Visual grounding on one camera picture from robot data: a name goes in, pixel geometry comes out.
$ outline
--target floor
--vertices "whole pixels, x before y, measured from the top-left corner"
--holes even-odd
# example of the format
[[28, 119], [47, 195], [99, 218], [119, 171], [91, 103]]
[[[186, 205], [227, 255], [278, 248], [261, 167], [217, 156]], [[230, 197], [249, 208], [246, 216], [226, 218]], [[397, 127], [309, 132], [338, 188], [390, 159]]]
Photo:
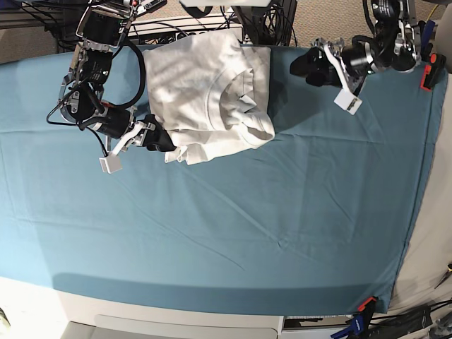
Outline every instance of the floor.
[[[418, 20], [425, 20], [433, 5], [421, 0], [416, 0], [416, 3]], [[433, 18], [440, 18], [443, 12], [444, 8], [440, 6]], [[165, 7], [143, 18], [185, 15], [178, 0], [168, 0]], [[299, 45], [304, 47], [308, 47], [317, 37], [327, 40], [343, 37], [345, 41], [350, 41], [353, 35], [369, 34], [362, 0], [299, 0], [294, 29]], [[55, 42], [43, 28], [0, 30], [0, 64], [55, 52]]]

